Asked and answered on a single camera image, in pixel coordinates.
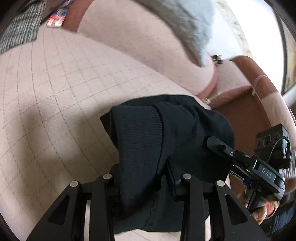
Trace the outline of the person's right hand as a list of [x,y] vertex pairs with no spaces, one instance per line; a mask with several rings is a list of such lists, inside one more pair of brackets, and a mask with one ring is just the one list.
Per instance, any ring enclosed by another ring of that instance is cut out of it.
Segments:
[[262,207],[255,210],[251,215],[255,219],[258,225],[261,225],[264,220],[269,219],[274,215],[279,207],[279,201],[267,201]]

